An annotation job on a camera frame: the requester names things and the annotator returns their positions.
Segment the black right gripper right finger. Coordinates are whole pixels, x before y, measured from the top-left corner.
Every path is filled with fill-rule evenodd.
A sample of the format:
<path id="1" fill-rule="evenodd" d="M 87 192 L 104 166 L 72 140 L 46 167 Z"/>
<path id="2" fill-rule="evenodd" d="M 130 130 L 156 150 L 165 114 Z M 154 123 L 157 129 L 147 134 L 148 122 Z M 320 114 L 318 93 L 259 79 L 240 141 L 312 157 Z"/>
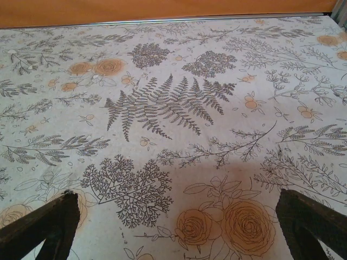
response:
<path id="1" fill-rule="evenodd" d="M 293 259 L 328 259 L 320 242 L 346 259 L 346 215 L 285 189 L 275 211 Z"/>

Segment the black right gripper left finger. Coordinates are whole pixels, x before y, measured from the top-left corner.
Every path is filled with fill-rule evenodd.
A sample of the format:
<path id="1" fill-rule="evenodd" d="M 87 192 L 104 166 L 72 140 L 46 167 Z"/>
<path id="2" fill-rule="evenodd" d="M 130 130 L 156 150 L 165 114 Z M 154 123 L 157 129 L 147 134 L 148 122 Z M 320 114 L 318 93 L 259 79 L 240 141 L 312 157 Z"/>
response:
<path id="1" fill-rule="evenodd" d="M 36 259 L 67 259 L 79 220 L 78 194 L 66 190 L 1 229 L 1 259 L 22 259 L 40 243 Z"/>

